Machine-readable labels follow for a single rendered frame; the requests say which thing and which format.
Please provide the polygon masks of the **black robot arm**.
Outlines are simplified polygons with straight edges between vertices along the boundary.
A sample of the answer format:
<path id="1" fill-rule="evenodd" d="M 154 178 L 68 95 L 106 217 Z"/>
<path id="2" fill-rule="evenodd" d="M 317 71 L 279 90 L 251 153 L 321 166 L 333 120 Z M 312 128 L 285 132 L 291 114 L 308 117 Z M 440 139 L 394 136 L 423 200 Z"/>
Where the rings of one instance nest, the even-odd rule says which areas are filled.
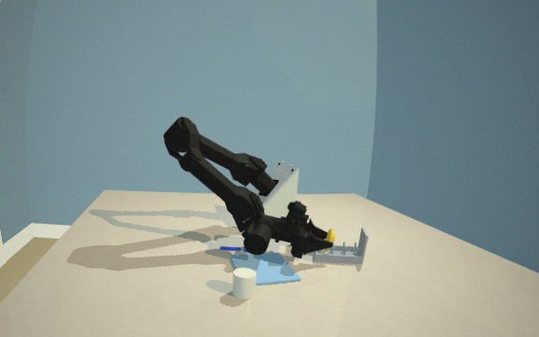
<path id="1" fill-rule="evenodd" d="M 279 182 L 265 172 L 265 162 L 246 153 L 234 154 L 198 134 L 197 126 L 187 117 L 178 118 L 164 134 L 164 139 L 168 153 L 178 160 L 183 170 L 190 172 L 225 202 L 241 236 L 245 238 L 245 250 L 254 255 L 264 254 L 272 238 L 277 217 L 264 214 L 259 196 L 267 197 Z M 179 152 L 186 154 L 181 156 Z M 233 184 L 204 157 L 228 169 L 234 181 L 244 186 L 251 183 L 259 191 L 259 196 L 246 187 Z M 306 213 L 306 206 L 296 201 L 290 202 L 287 208 L 288 215 L 280 224 L 298 231 L 299 226 L 296 224 Z"/>

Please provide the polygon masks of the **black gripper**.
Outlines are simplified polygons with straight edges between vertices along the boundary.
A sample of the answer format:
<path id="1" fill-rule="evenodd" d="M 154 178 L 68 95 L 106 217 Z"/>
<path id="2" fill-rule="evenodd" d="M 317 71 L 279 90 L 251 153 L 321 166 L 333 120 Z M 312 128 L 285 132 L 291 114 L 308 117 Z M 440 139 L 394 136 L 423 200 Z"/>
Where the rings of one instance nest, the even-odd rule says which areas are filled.
<path id="1" fill-rule="evenodd" d="M 302 258 L 302 254 L 306 255 L 311 252 L 320 251 L 333 246 L 333 242 L 326 241 L 328 233 L 320 227 L 313 225 L 312 219 L 309 223 L 309 215 L 302 215 L 299 222 L 296 224 L 298 231 L 282 227 L 280 223 L 285 221 L 285 217 L 276 219 L 272 233 L 272 239 L 276 242 L 290 242 L 292 245 L 291 254 L 293 257 Z"/>

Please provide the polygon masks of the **yellow plate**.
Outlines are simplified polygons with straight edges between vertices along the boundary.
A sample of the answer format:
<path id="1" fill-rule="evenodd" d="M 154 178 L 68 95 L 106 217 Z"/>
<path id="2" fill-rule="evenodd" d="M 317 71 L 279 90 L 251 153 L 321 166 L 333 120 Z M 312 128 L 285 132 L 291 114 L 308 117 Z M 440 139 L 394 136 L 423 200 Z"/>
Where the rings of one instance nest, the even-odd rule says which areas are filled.
<path id="1" fill-rule="evenodd" d="M 329 230 L 326 241 L 333 242 L 335 241 L 335 235 L 332 234 L 332 228 Z"/>

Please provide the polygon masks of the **light blue square mat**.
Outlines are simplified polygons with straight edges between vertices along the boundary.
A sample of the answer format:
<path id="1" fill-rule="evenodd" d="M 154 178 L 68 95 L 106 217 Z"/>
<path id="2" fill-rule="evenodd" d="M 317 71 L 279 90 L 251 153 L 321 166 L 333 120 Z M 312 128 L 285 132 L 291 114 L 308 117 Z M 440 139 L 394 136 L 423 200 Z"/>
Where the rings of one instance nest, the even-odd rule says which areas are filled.
<path id="1" fill-rule="evenodd" d="M 235 269 L 245 268 L 254 270 L 255 285 L 272 285 L 301 281 L 299 275 L 279 253 L 230 255 Z"/>

